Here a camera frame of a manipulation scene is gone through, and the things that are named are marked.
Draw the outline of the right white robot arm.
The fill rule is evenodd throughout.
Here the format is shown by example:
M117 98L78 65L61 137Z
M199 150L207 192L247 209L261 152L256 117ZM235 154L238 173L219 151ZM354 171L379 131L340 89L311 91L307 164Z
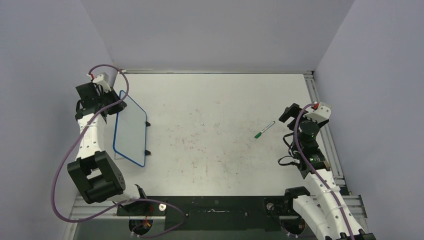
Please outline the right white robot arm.
M374 240L365 231L346 205L336 184L330 164L317 142L321 128L329 122L331 108L323 102L309 103L301 108L293 103L285 108L279 121L291 131L292 142L285 142L290 165L297 167L303 186L285 190L282 208L296 220L280 220L289 235L297 237L300 225L309 226L318 240Z

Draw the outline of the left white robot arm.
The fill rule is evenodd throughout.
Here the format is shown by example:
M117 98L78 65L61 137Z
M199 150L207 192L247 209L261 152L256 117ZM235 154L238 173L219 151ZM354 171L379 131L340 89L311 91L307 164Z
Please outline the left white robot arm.
M76 87L80 100L75 118L82 138L75 161L67 172L86 203L119 202L136 215L149 210L144 190L125 181L124 175L104 149L107 116L124 110L125 102L105 80L96 80Z

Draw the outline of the blue framed whiteboard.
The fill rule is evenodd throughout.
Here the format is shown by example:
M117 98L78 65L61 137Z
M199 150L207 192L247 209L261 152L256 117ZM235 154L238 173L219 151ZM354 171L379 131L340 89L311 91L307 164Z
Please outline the blue framed whiteboard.
M124 99L126 108L116 115L112 149L115 159L126 159L143 168L146 156L147 127L150 126L146 111L131 97Z

